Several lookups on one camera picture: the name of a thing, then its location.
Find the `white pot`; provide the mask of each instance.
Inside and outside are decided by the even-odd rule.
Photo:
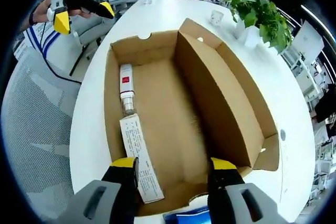
[[[244,21],[239,19],[236,25],[234,36],[239,42],[244,44],[245,47],[254,49],[262,38],[259,35],[259,28],[256,26],[249,26],[245,28]]]

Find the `desk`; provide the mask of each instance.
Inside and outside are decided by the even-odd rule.
[[[209,18],[215,9],[224,13],[220,27]],[[201,24],[229,45],[256,81],[269,106],[277,128],[286,140],[279,140],[280,162],[276,172],[255,170],[247,183],[255,183],[275,202],[288,221],[294,221],[306,204],[315,167],[314,134],[305,99],[287,64],[274,48],[258,45],[244,48],[233,36],[235,23],[222,6],[198,0],[137,1],[112,27],[98,48],[79,90],[70,135],[70,169],[74,192],[94,179],[101,179],[111,163],[104,122],[104,72],[111,42],[151,32],[178,29],[185,18]],[[158,218],[160,215],[146,218]]]

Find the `black cable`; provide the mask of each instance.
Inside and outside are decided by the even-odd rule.
[[[44,57],[44,54],[43,54],[43,50],[42,50],[42,38],[43,38],[43,35],[44,35],[44,31],[46,29],[46,25],[47,23],[44,23],[44,26],[43,26],[43,30],[42,30],[42,34],[41,34],[41,40],[40,40],[40,52],[42,54],[42,58],[44,59],[44,62],[47,64],[48,68],[50,69],[50,71],[55,75],[57,76],[58,78],[60,79],[63,79],[63,80],[66,80],[66,81],[72,81],[72,82],[75,82],[75,83],[78,83],[78,84],[82,84],[80,81],[75,81],[75,80],[71,80],[71,79],[68,79],[68,78],[65,78],[65,77],[62,77],[62,76],[59,76],[58,74],[55,73],[55,71],[52,69],[52,67],[50,66],[49,62],[47,61],[47,56],[45,55]]]

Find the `cardboard box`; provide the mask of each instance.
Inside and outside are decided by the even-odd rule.
[[[211,156],[232,162],[242,176],[278,169],[277,129],[257,85],[224,42],[190,19],[178,31],[111,45],[104,112],[112,160],[126,157],[119,124],[125,63],[133,65],[135,108],[165,197],[142,204],[139,216],[187,206],[206,193]]]

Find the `human hand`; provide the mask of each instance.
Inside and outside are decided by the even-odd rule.
[[[35,9],[33,13],[33,22],[44,23],[48,22],[47,11],[51,4],[51,0],[43,0]],[[91,17],[91,13],[85,13],[82,10],[70,10],[69,16],[82,16],[83,18]]]

